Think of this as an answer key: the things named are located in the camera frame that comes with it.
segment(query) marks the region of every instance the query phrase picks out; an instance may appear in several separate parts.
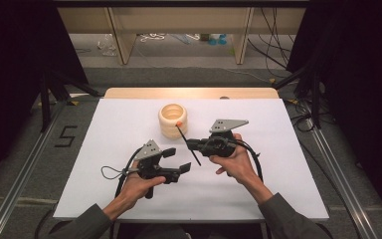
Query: white surface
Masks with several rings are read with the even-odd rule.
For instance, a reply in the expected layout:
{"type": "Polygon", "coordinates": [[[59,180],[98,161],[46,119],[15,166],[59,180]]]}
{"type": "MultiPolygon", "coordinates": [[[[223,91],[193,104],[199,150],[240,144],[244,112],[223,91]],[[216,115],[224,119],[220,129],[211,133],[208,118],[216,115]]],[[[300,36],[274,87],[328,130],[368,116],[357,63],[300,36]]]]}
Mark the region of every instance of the white surface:
{"type": "MultiPolygon", "coordinates": [[[[97,203],[104,208],[114,197],[118,180],[107,180],[102,166],[123,169],[132,154],[153,138],[161,149],[176,154],[161,158],[162,167],[192,162],[178,183],[154,188],[152,199],[140,199],[122,214],[124,220],[144,221],[253,221],[263,219],[246,189],[196,152],[199,166],[182,138],[168,139],[159,128],[158,111],[168,104],[188,111],[187,138],[207,138],[215,119],[248,120],[233,129],[255,152],[260,152],[265,184],[280,192],[299,213],[325,220],[328,214],[297,142],[282,100],[100,100],[83,147],[64,189],[55,217],[76,218],[97,203]]],[[[110,170],[107,176],[115,175],[110,170]]]]}

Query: hand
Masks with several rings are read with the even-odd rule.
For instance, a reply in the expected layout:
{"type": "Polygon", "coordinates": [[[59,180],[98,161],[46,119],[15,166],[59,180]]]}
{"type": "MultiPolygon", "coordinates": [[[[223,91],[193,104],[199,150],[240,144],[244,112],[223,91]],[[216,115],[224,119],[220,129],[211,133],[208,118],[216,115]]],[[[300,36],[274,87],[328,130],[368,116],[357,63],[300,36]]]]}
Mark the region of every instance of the hand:
{"type": "MultiPolygon", "coordinates": [[[[234,138],[242,140],[241,135],[238,133],[234,133],[234,138]]],[[[237,145],[235,151],[229,157],[212,155],[210,161],[221,165],[216,174],[222,174],[226,171],[230,176],[235,177],[239,183],[247,188],[258,204],[261,205],[272,198],[272,193],[254,172],[250,157],[244,147],[237,145]]]]}
{"type": "Polygon", "coordinates": [[[110,218],[116,218],[123,212],[131,209],[135,203],[143,197],[148,189],[157,186],[166,181],[164,176],[154,177],[151,179],[142,179],[138,173],[133,172],[126,178],[125,184],[120,190],[119,195],[103,210],[103,212],[110,218]]]}

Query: person's left hand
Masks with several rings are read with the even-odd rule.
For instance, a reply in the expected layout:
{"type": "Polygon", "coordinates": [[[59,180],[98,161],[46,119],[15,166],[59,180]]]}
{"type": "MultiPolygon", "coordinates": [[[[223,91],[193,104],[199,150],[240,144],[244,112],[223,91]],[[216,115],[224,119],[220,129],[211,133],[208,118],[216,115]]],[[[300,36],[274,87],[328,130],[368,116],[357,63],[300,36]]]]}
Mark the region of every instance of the person's left hand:
{"type": "Polygon", "coordinates": [[[103,210],[103,212],[111,220],[115,220],[120,214],[131,209],[138,199],[147,193],[150,187],[160,185],[165,181],[166,178],[164,176],[142,179],[138,173],[130,173],[126,178],[125,184],[120,190],[119,195],[103,210]]]}

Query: gray sleeve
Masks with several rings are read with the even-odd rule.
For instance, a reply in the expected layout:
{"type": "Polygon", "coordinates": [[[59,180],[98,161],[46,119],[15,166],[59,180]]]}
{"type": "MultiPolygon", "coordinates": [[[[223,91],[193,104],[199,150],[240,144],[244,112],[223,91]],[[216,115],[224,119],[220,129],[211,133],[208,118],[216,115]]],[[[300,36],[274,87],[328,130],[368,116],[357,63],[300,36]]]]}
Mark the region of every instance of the gray sleeve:
{"type": "Polygon", "coordinates": [[[110,219],[95,204],[76,220],[45,238],[99,238],[110,227],[111,223],[110,219]]]}
{"type": "Polygon", "coordinates": [[[266,203],[259,205],[259,208],[277,239],[330,238],[319,226],[297,213],[280,194],[274,195],[266,203]]]}

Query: floor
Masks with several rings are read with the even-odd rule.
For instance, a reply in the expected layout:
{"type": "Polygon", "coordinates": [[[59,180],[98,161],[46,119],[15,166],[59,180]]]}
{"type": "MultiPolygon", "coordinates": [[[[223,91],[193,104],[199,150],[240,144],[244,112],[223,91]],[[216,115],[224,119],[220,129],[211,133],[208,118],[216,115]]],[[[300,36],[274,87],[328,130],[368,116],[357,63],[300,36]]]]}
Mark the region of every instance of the floor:
{"type": "MultiPolygon", "coordinates": [[[[138,36],[134,51],[127,65],[121,66],[116,56],[106,56],[112,54],[105,52],[98,46],[106,42],[105,35],[71,35],[79,59],[85,70],[92,69],[172,69],[172,71],[185,68],[191,70],[198,69],[221,69],[225,74],[248,77],[253,80],[269,84],[271,81],[278,81],[281,77],[288,75],[283,71],[280,64],[286,64],[283,51],[268,47],[262,41],[269,41],[270,36],[250,36],[251,42],[261,51],[268,52],[275,61],[267,59],[259,53],[253,46],[248,45],[246,58],[243,65],[235,63],[234,52],[231,47],[231,39],[227,37],[227,44],[215,46],[207,42],[194,40],[188,37],[189,44],[185,44],[180,39],[183,36],[161,35],[163,39],[150,39],[149,35],[138,36]]],[[[291,50],[294,36],[280,35],[281,46],[291,50]]],[[[99,77],[90,78],[91,85],[96,85],[104,90],[116,83],[100,82],[99,77]]],[[[280,90],[283,99],[293,99],[292,89],[295,83],[291,83],[280,90]]],[[[96,108],[97,101],[89,98],[79,99],[77,107],[65,107],[58,115],[58,123],[55,131],[51,133],[51,138],[43,149],[43,157],[47,160],[62,158],[64,161],[51,162],[39,160],[35,164],[35,169],[30,175],[25,189],[18,197],[5,228],[0,233],[0,238],[31,238],[35,235],[35,230],[41,227],[40,235],[48,232],[58,221],[53,219],[52,209],[58,202],[58,195],[63,190],[64,183],[52,183],[59,177],[68,178],[70,168],[75,163],[76,153],[81,147],[81,142],[86,135],[90,117],[96,108]],[[73,147],[59,148],[55,150],[53,144],[57,144],[60,139],[59,132],[64,125],[75,125],[79,129],[77,140],[73,142],[73,147]]],[[[289,117],[296,118],[304,114],[304,105],[289,104],[287,107],[289,117]]],[[[309,128],[309,122],[296,123],[295,133],[303,144],[306,144],[306,159],[317,184],[324,204],[329,210],[330,219],[324,222],[334,238],[356,238],[355,227],[350,220],[347,209],[336,190],[331,186],[326,174],[329,174],[324,154],[315,143],[313,132],[304,132],[309,128]]],[[[351,188],[355,191],[357,200],[365,210],[372,228],[376,234],[371,238],[382,238],[382,202],[369,183],[362,169],[357,167],[356,158],[345,141],[344,135],[339,130],[338,125],[333,122],[332,116],[322,118],[324,127],[321,133],[324,134],[328,144],[331,146],[334,157],[342,168],[344,175],[351,188]]],[[[32,116],[26,122],[25,129],[20,133],[19,140],[14,145],[14,150],[8,158],[0,165],[0,204],[3,202],[8,191],[17,178],[19,171],[23,168],[25,158],[31,156],[31,150],[39,137],[41,127],[41,109],[39,101],[32,107],[32,116]]]]}

